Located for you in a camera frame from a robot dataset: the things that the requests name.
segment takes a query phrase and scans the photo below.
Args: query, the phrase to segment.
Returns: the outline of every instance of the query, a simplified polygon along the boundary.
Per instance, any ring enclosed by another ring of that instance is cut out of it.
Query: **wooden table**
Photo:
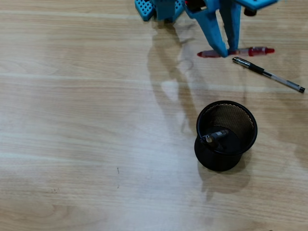
[[[307,11],[242,14],[240,47],[274,47],[249,60],[308,87]],[[0,25],[1,231],[308,230],[307,93],[197,57],[196,21],[143,22],[133,0],[2,0]],[[258,124],[223,173],[193,149],[218,100]]]

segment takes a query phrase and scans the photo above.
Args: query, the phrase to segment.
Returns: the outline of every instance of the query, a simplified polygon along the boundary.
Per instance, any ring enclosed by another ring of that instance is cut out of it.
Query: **black mesh pen holder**
[[[206,135],[225,132],[212,146]],[[211,103],[198,116],[195,154],[200,163],[213,171],[226,171],[240,161],[244,152],[257,138],[257,123],[250,111],[239,103],[218,101]]]

